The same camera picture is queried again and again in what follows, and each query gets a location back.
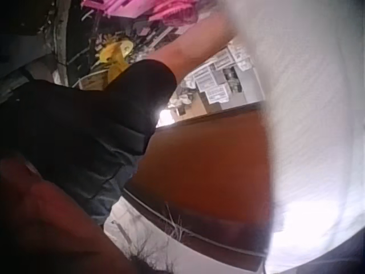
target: bright light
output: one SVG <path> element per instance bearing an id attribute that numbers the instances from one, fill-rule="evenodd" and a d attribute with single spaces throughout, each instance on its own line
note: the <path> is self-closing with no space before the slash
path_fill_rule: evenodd
<path id="1" fill-rule="evenodd" d="M 160 120 L 157 123 L 157 127 L 168 126 L 173 124 L 175 120 L 172 117 L 171 110 L 162 110 L 160 113 Z"/>

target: wire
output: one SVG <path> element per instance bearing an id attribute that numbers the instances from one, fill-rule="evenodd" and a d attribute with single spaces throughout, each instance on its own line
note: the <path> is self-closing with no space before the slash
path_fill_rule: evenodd
<path id="1" fill-rule="evenodd" d="M 184 231 L 185 233 L 191 235 L 191 236 L 194 236 L 200 240 L 203 240 L 207 243 L 211 243 L 213 245 L 216 245 L 218 247 L 222 247 L 222 248 L 226 248 L 226 249 L 229 249 L 229 250 L 232 250 L 232 251 L 236 251 L 238 253 L 241 253 L 241 254 L 247 254 L 247 255 L 251 255 L 251 256 L 257 256 L 257 257 L 263 257 L 265 258 L 266 257 L 266 254 L 264 253 L 259 253 L 259 252 L 253 252 L 253 251 L 247 251 L 247 250 L 242 250 L 242 249 L 239 249 L 239 248 L 234 248 L 234 247 L 229 247 L 227 245 L 224 245 L 224 244 L 220 244 L 220 243 L 217 243 L 216 241 L 212 241 L 212 240 L 209 240 L 205 237 L 202 237 L 200 236 L 199 234 L 196 234 L 190 230 L 187 230 L 186 228 L 178 225 L 178 224 L 175 224 L 173 221 L 167 219 L 165 216 L 163 216 L 162 214 L 159 214 L 158 212 L 154 211 L 153 209 L 149 208 L 146 204 L 144 204 L 143 202 L 141 202 L 137 197 L 133 196 L 129 191 L 127 191 L 126 189 L 123 190 L 129 197 L 131 197 L 134 201 L 136 201 L 137 203 L 139 203 L 141 206 L 143 206 L 145 209 L 147 209 L 149 212 L 153 213 L 154 215 L 156 215 L 157 217 L 161 218 L 162 220 L 164 220 L 165 222 L 169 223 L 170 225 L 172 225 L 173 227 L 176 227 L 178 226 L 179 229 L 181 229 L 182 231 Z"/>

